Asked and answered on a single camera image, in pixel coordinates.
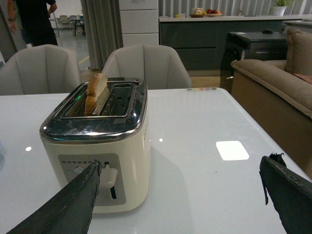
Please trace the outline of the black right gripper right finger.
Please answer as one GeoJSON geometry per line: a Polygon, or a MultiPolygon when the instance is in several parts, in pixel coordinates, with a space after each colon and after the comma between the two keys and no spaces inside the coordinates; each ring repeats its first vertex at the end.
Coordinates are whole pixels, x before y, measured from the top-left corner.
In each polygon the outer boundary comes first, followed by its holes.
{"type": "Polygon", "coordinates": [[[312,232],[312,183],[287,168],[283,154],[263,156],[259,166],[265,204],[272,200],[288,234],[312,232]]]}

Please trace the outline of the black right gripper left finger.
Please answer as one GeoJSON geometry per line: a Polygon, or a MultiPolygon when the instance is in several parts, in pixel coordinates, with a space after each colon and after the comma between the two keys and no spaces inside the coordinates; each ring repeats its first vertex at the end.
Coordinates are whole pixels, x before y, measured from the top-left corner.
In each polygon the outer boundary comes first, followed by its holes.
{"type": "Polygon", "coordinates": [[[86,234],[99,192],[100,162],[95,160],[10,234],[86,234]]]}

